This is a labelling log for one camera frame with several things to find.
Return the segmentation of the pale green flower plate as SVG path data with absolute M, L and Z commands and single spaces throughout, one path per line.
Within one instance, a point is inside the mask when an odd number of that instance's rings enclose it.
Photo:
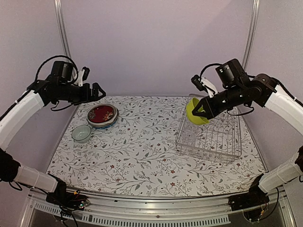
M 117 120 L 114 120 L 112 122 L 103 122 L 103 123 L 93 123 L 88 121 L 89 125 L 97 129 L 107 129 L 109 127 L 112 127 L 116 122 Z

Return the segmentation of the blue polka dot plate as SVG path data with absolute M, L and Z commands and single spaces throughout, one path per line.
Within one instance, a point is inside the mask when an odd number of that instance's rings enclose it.
M 109 127 L 112 127 L 116 122 L 117 122 L 117 120 L 114 120 L 113 122 L 109 122 L 106 124 L 91 124 L 91 126 L 96 129 L 107 129 Z

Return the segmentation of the white cream plate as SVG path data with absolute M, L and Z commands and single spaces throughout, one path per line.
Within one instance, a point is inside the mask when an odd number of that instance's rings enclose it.
M 116 115 L 115 115 L 115 117 L 112 120 L 110 120 L 109 122 L 112 122 L 112 121 L 116 120 L 117 116 L 118 116 L 118 109 L 116 109 Z

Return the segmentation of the clear glass cup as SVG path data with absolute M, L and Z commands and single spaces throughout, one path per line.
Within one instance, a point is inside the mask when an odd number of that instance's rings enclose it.
M 185 129 L 187 131 L 196 131 L 199 129 L 199 125 L 192 123 L 188 118 L 186 120 Z
M 196 135 L 191 131 L 182 134 L 182 144 L 194 147 L 196 144 Z

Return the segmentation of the white small bowl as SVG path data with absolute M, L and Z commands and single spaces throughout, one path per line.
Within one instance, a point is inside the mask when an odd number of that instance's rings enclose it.
M 80 125 L 72 131 L 71 137 L 75 142 L 85 143 L 91 137 L 91 128 L 87 125 Z

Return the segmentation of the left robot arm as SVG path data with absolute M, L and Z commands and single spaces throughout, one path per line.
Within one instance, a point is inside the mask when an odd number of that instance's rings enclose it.
M 63 129 L 67 118 L 55 116 L 49 107 L 57 101 L 63 106 L 78 106 L 105 96 L 98 83 L 80 87 L 39 80 L 30 85 L 0 120 L 0 181 L 52 192 L 55 201 L 67 205 L 70 194 L 45 172 L 59 138 L 55 133 Z

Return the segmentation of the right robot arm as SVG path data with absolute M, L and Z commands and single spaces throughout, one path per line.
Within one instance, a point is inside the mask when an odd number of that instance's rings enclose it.
M 195 75 L 191 82 L 199 90 L 209 93 L 191 111 L 194 116 L 210 120 L 236 106 L 255 102 L 279 115 L 299 133 L 303 132 L 303 106 L 289 95 L 285 87 L 275 78 L 259 74 L 245 85 L 235 85 L 220 93 L 216 92 L 214 88 L 210 88 L 198 75 Z M 254 181 L 250 192 L 245 195 L 246 204 L 255 206 L 263 199 L 263 193 L 270 192 L 302 174 L 303 149 L 300 148 L 289 160 Z

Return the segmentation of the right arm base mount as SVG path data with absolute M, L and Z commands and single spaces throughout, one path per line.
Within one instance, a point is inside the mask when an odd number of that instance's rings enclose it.
M 258 186 L 251 187 L 246 193 L 233 195 L 228 198 L 228 204 L 232 211 L 247 209 L 243 215 L 250 222 L 261 220 L 265 213 L 265 210 L 261 206 L 267 206 L 268 203 L 268 194 L 261 191 Z

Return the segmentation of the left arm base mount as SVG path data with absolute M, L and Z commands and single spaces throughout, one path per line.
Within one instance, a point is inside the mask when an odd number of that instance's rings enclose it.
M 81 194 L 80 190 L 68 192 L 67 184 L 64 181 L 54 175 L 50 176 L 56 179 L 57 186 L 54 192 L 47 193 L 46 201 L 48 203 L 69 208 L 71 210 L 84 210 L 86 206 L 90 205 L 88 197 Z

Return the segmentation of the dark red patterned plate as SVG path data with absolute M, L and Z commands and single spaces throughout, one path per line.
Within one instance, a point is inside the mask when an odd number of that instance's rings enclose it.
M 96 105 L 88 111 L 87 119 L 91 123 L 109 123 L 116 115 L 116 108 L 110 104 Z

